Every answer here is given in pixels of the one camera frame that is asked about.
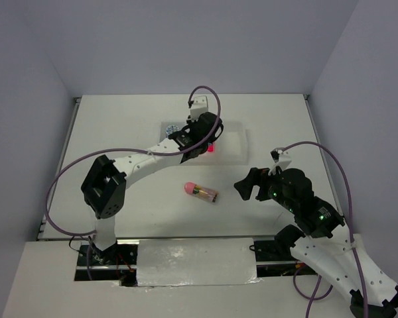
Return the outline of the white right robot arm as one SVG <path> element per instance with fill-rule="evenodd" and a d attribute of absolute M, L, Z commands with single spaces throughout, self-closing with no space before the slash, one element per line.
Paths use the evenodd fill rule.
<path fill-rule="evenodd" d="M 294 216 L 294 224 L 275 235 L 280 258 L 293 257 L 311 267 L 350 302 L 354 317 L 396 316 L 398 283 L 353 244 L 345 218 L 315 196 L 303 171 L 252 168 L 234 184 L 244 201 L 255 186 L 259 188 L 256 200 L 272 199 Z"/>

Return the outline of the pink tube of coloured pens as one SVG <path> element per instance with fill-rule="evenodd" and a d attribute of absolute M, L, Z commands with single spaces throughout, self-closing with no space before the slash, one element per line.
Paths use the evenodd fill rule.
<path fill-rule="evenodd" d="M 216 190 L 202 187 L 193 182 L 186 182 L 184 185 L 184 191 L 188 195 L 192 195 L 194 197 L 197 197 L 205 201 L 209 201 L 211 203 L 215 203 L 218 198 L 218 192 Z"/>

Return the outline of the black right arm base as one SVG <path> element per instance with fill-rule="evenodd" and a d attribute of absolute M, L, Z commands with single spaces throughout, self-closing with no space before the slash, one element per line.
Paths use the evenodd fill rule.
<path fill-rule="evenodd" d="M 280 252 L 274 240 L 255 240 L 249 246 L 255 255 L 258 278 L 315 275 L 316 272 L 289 254 Z"/>

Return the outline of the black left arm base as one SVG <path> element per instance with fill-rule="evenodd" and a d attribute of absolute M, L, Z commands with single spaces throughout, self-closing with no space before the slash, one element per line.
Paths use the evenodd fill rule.
<path fill-rule="evenodd" d="M 117 242 L 100 251 L 92 237 L 72 237 L 68 246 L 77 254 L 74 281 L 114 281 L 123 287 L 137 285 L 137 243 Z"/>

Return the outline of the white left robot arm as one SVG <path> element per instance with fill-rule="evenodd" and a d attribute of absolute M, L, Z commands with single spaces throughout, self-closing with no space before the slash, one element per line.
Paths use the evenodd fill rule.
<path fill-rule="evenodd" d="M 130 186 L 159 170 L 204 154 L 223 130 L 222 120 L 211 112 L 205 112 L 144 154 L 135 153 L 116 159 L 106 155 L 97 157 L 81 186 L 84 201 L 96 216 L 93 257 L 102 264 L 115 260 L 115 215 L 122 209 L 125 191 Z"/>

